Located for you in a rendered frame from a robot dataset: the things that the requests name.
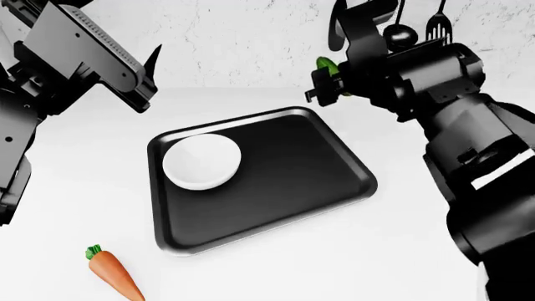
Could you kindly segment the black broad right gripper finger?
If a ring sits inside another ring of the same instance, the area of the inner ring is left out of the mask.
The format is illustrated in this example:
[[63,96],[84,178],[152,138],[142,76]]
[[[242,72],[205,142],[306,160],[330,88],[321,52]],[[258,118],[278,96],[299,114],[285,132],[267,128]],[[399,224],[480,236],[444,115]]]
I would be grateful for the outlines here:
[[344,81],[339,74],[330,74],[328,67],[312,72],[315,97],[319,105],[333,105],[344,93]]

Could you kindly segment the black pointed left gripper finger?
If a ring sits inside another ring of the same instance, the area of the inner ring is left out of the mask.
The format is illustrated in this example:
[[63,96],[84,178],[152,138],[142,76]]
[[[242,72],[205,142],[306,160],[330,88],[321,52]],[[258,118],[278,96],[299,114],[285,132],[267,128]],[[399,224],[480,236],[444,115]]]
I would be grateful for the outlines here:
[[144,68],[145,68],[144,86],[153,94],[158,92],[158,88],[154,80],[154,75],[155,75],[156,62],[161,53],[161,48],[162,48],[162,44],[156,47],[144,64]]

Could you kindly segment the black blunt left gripper finger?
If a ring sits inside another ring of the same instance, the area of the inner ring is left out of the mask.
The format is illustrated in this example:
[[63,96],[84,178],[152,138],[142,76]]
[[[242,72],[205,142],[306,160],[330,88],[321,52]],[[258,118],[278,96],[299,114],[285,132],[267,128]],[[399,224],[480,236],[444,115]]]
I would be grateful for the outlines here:
[[99,83],[138,114],[142,114],[150,108],[150,100],[158,92],[158,88],[152,80],[144,80],[138,87],[130,92],[120,92],[111,84],[103,80],[100,80]]

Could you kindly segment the green vegetable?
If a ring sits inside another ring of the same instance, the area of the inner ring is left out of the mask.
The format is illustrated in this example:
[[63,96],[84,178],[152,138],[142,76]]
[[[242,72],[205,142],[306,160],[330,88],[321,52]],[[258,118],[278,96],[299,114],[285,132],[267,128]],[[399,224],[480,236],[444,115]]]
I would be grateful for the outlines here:
[[[317,57],[316,67],[317,69],[326,68],[329,72],[329,76],[333,79],[335,77],[340,76],[338,65],[335,62],[333,62],[332,59],[329,59],[327,57]],[[342,95],[345,97],[352,96],[352,94],[345,89],[344,82],[341,78],[338,78],[338,82],[339,82],[338,86],[343,90]]]

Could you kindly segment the white round bowl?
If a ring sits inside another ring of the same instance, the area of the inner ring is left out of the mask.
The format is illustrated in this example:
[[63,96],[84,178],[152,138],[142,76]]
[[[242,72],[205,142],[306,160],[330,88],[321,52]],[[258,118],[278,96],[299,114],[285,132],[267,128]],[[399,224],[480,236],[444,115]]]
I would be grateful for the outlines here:
[[178,187],[203,191],[230,180],[241,160],[241,150],[230,138],[215,134],[193,135],[167,150],[162,169]]

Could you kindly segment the black rectangular tray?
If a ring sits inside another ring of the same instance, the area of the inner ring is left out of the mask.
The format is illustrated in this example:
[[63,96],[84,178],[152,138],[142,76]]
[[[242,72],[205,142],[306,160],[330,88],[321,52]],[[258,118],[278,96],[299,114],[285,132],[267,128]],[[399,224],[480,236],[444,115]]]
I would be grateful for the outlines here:
[[[177,142],[217,134],[242,153],[236,174],[190,191],[166,177],[162,161]],[[366,200],[373,173],[312,110],[286,107],[163,132],[147,146],[156,245],[187,257]]]

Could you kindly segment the black hanging kitchen utensil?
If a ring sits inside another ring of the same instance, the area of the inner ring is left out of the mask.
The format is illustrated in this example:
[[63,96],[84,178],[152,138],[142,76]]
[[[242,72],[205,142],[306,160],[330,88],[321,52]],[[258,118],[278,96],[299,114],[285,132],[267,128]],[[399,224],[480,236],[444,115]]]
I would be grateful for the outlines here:
[[328,46],[332,52],[340,51],[345,43],[345,34],[338,17],[347,9],[346,0],[335,0],[329,19]]

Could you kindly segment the black hanging ladle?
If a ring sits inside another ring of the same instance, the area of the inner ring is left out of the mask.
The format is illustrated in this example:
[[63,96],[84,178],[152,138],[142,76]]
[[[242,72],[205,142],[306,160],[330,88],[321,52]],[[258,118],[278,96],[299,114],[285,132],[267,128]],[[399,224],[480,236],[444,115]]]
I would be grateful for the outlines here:
[[390,52],[402,52],[414,47],[419,39],[412,27],[400,23],[404,8],[405,0],[400,0],[395,22],[385,27],[383,31],[383,38]]

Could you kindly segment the black slotted spatula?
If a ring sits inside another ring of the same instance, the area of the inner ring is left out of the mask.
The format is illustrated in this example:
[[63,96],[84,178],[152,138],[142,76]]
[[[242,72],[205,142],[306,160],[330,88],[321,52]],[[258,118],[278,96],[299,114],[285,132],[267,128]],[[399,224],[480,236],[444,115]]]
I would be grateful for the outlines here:
[[443,44],[452,44],[452,24],[444,14],[446,0],[441,0],[437,12],[433,14],[425,26],[425,40],[441,39]]

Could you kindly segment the orange carrot with green top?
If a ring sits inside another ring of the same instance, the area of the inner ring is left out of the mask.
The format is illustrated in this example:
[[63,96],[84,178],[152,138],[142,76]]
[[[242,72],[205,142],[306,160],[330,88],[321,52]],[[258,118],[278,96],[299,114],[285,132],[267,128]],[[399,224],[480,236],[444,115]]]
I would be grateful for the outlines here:
[[87,247],[85,257],[89,260],[89,269],[117,293],[129,301],[146,301],[133,278],[115,255],[102,250],[100,245],[93,245]]

